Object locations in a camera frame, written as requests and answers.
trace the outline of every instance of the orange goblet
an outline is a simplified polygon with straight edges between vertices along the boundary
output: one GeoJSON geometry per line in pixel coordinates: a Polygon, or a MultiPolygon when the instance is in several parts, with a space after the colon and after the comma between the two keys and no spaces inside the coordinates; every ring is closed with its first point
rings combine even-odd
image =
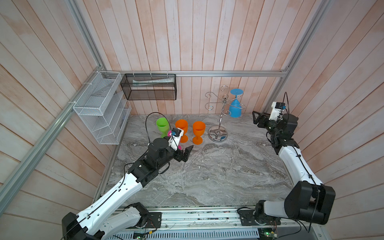
{"type": "Polygon", "coordinates": [[[196,137],[192,139],[192,142],[196,145],[202,144],[203,139],[201,138],[201,136],[204,134],[205,131],[205,123],[200,121],[194,122],[192,128],[193,134],[196,135],[196,137]]]}
{"type": "Polygon", "coordinates": [[[185,143],[188,141],[188,137],[185,135],[188,131],[188,122],[184,119],[180,119],[176,121],[176,127],[184,130],[183,136],[180,138],[181,143],[185,143]]]}

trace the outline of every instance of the chrome stand base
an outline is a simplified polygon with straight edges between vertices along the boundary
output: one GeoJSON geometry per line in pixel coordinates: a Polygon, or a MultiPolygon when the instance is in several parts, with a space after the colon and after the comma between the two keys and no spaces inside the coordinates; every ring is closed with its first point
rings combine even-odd
{"type": "Polygon", "coordinates": [[[222,126],[213,126],[208,130],[208,137],[214,142],[223,142],[228,137],[228,132],[222,126]]]}

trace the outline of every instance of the wooden wall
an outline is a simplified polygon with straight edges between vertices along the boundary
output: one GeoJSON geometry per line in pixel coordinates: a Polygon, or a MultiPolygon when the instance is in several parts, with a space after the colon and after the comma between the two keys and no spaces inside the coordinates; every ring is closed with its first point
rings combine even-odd
{"type": "Polygon", "coordinates": [[[333,239],[384,238],[383,13],[383,0],[335,1],[278,98],[287,91],[294,139],[336,191],[333,239]]]}
{"type": "MultiPolygon", "coordinates": [[[[0,184],[96,67],[64,0],[0,1],[0,184]]],[[[73,116],[0,217],[2,239],[60,239],[87,207],[110,147],[73,116]]]]}
{"type": "MultiPolygon", "coordinates": [[[[115,71],[284,69],[320,2],[78,0],[106,68],[115,71]]],[[[243,112],[259,111],[278,79],[177,78],[176,101],[133,101],[132,113],[208,113],[205,93],[222,97],[222,85],[244,90],[243,112]]]]}

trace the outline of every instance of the marble countertop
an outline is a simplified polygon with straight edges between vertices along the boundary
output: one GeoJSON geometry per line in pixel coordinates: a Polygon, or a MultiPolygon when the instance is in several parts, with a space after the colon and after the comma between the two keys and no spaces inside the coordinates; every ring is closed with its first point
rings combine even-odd
{"type": "MultiPolygon", "coordinates": [[[[218,125],[219,115],[167,115],[171,127],[179,119],[188,121],[192,145],[192,124],[206,124],[203,143],[195,145],[187,162],[172,160],[170,168],[158,175],[126,203],[141,202],[146,207],[166,206],[246,206],[259,200],[283,200],[292,189],[280,158],[265,137],[266,130],[253,124],[252,115],[224,116],[222,125],[228,139],[215,143],[208,138],[210,127],[218,125]]],[[[147,149],[146,116],[130,116],[107,184],[108,191],[123,176],[123,166],[134,162],[147,149]]],[[[160,137],[156,127],[159,115],[151,115],[147,126],[151,141],[160,137]]]]}

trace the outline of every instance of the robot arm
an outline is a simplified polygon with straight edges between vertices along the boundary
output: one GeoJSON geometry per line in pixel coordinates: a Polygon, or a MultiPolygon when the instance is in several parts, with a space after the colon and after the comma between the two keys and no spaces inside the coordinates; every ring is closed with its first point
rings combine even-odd
{"type": "Polygon", "coordinates": [[[267,129],[272,147],[285,164],[295,185],[284,201],[261,200],[256,205],[255,219],[264,225],[278,217],[326,224],[331,213],[335,192],[318,179],[301,155],[292,138],[298,118],[282,114],[284,103],[273,102],[271,114],[253,112],[253,123],[267,129]]]}
{"type": "Polygon", "coordinates": [[[156,138],[125,173],[124,177],[106,194],[77,215],[68,213],[62,219],[63,238],[66,240],[103,240],[128,227],[147,224],[148,211],[141,203],[132,204],[120,214],[111,214],[129,197],[140,191],[158,174],[169,168],[172,159],[186,162],[193,148],[178,149],[184,131],[172,129],[170,137],[156,138]],[[168,168],[159,173],[159,169],[168,168]]]}

